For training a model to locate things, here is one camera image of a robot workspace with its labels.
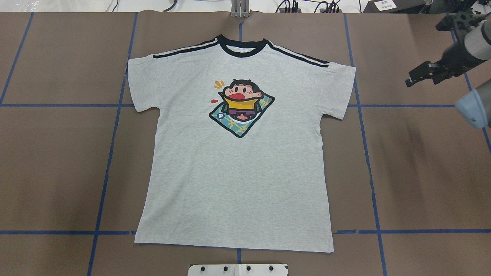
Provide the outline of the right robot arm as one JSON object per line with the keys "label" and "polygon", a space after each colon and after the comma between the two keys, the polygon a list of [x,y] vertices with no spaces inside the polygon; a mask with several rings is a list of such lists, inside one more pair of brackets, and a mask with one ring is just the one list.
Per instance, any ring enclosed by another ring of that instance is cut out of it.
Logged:
{"label": "right robot arm", "polygon": [[[449,46],[437,62],[425,61],[410,70],[407,87],[423,80],[435,85],[452,77],[459,77],[490,60],[490,14],[474,14],[471,8],[448,14],[436,25],[438,31],[453,31],[456,42]],[[470,91],[455,104],[463,119],[474,128],[490,126],[490,80]]]}

